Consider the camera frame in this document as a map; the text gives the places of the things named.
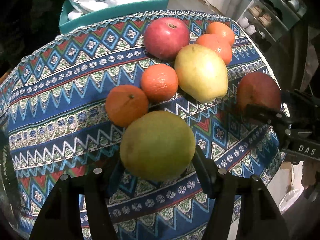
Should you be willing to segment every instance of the green pear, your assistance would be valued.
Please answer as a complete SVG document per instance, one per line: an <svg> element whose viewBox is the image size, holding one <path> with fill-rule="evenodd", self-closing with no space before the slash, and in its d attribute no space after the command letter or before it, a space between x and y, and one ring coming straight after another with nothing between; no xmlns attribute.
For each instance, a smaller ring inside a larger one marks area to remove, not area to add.
<svg viewBox="0 0 320 240"><path fill-rule="evenodd" d="M132 122L122 136L120 159L131 174L146 180L175 179L190 164L196 140L175 114L154 111Z"/></svg>

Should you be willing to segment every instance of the patterned tablecloth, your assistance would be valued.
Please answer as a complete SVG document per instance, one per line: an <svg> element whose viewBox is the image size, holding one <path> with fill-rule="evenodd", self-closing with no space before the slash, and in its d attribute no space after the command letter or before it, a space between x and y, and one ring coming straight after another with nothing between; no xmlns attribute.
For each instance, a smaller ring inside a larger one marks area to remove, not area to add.
<svg viewBox="0 0 320 240"><path fill-rule="evenodd" d="M61 174L84 175L119 148L124 129L108 120L105 98L115 86L139 86L143 71L161 62L146 53L142 33L151 20L167 16L186 23L191 43L213 21L231 27L236 41L228 66L228 93L222 101L199 104L179 91L151 110L183 118L197 144L219 167L237 176L258 174L266 184L271 180L284 158L277 152L276 135L266 125L243 123L229 110L243 75L261 71L274 78L250 39L234 21L219 15L170 10L137 13L56 39L25 57L1 85L1 122L9 133L21 195L20 230L31 232ZM196 240L203 234L213 204L201 191L190 165L180 178L162 183L125 172L108 208L119 239ZM79 205L84 238L90 239L83 196ZM240 199L236 198L234 219L239 211Z"/></svg>

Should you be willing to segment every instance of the floor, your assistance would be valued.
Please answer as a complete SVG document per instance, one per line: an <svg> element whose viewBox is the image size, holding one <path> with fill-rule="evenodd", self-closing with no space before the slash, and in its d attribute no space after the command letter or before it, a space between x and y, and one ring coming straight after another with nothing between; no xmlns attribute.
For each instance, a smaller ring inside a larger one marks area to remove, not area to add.
<svg viewBox="0 0 320 240"><path fill-rule="evenodd" d="M169 0L168 9L179 10L195 10L204 11L206 13L215 13L208 5L203 4L199 0ZM289 170L279 169L274 178L267 186L276 204L279 205L287 191L289 181ZM236 239L236 233L239 220L236 220L230 227L228 240Z"/></svg>

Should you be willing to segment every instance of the screw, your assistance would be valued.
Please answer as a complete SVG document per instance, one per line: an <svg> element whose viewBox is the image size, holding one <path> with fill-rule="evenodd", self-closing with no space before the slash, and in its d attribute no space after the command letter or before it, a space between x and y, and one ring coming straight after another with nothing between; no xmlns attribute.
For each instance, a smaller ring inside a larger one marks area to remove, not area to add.
<svg viewBox="0 0 320 240"><path fill-rule="evenodd" d="M221 175L225 175L225 174L227 174L227 170L226 170L226 169L224 169L224 168L220 168L220 169L218 169L218 172L219 172Z"/></svg>
<svg viewBox="0 0 320 240"><path fill-rule="evenodd" d="M255 181L259 181L260 177L254 174L252 175L252 179Z"/></svg>
<svg viewBox="0 0 320 240"><path fill-rule="evenodd" d="M100 174L102 172L102 169L101 168L95 168L94 170L93 170L93 173L94 174Z"/></svg>
<svg viewBox="0 0 320 240"><path fill-rule="evenodd" d="M60 176L60 179L61 179L61 180L66 180L68 177L69 177L68 174L62 174L62 175Z"/></svg>
<svg viewBox="0 0 320 240"><path fill-rule="evenodd" d="M285 130L284 130L284 133L285 133L286 135L290 135L290 134L291 134L291 131L290 131L290 129L285 129Z"/></svg>

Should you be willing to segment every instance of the yellow pear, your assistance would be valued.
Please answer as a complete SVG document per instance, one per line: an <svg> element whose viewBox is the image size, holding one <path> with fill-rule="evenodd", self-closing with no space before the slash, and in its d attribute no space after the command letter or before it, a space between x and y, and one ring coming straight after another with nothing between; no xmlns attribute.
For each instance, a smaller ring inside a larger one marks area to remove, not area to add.
<svg viewBox="0 0 320 240"><path fill-rule="evenodd" d="M183 47L174 62L179 86L200 103L222 98L228 90L228 71L221 57L202 45Z"/></svg>

